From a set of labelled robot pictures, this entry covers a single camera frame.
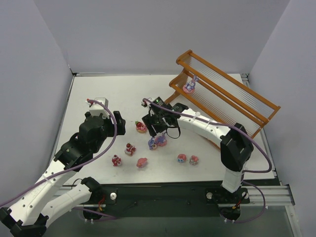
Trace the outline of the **small purple bunny cupcake toy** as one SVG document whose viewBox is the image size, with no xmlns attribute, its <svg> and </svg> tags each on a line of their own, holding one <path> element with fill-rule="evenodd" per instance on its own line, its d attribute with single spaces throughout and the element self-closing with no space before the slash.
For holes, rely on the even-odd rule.
<svg viewBox="0 0 316 237">
<path fill-rule="evenodd" d="M 152 137 L 149 141 L 148 141 L 148 146 L 150 150 L 156 150 L 157 149 L 157 145 L 155 144 L 155 138 Z"/>
</svg>

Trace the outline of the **purple bunny sitting donut toy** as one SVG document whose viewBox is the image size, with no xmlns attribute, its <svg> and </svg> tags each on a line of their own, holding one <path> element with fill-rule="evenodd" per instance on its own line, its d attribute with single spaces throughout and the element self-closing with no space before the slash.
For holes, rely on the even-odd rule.
<svg viewBox="0 0 316 237">
<path fill-rule="evenodd" d="M 199 78 L 194 75 L 194 77 L 186 82 L 186 84 L 182 87 L 183 91 L 187 94 L 192 94 L 194 93 L 195 91 L 195 88 L 196 88 L 196 82 L 199 80 Z"/>
</svg>

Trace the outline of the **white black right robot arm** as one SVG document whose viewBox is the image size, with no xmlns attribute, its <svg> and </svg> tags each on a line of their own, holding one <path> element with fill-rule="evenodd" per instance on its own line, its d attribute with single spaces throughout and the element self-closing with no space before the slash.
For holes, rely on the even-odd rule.
<svg viewBox="0 0 316 237">
<path fill-rule="evenodd" d="M 174 106 L 148 104 L 147 107 L 148 113 L 142 117 L 142 121 L 152 137 L 169 128 L 177 128 L 209 140 L 220 148 L 221 162 L 226 169 L 222 187 L 230 193 L 240 188 L 244 177 L 242 172 L 254 150 L 241 124 L 236 123 L 233 128 L 220 125 L 181 103 Z"/>
</svg>

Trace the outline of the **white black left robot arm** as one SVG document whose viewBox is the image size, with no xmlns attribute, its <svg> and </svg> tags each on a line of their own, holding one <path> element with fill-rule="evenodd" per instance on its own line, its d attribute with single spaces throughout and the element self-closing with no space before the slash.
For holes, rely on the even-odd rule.
<svg viewBox="0 0 316 237">
<path fill-rule="evenodd" d="M 72 190 L 54 198 L 63 184 L 80 171 L 80 165 L 92 160 L 104 141 L 125 134 L 125 120 L 114 111 L 116 124 L 103 113 L 85 114 L 79 131 L 62 145 L 47 170 L 39 179 L 40 185 L 29 190 L 11 207 L 0 209 L 0 221 L 15 237 L 41 237 L 59 217 L 79 204 L 97 203 L 106 196 L 102 186 L 92 177 L 84 178 Z"/>
</svg>

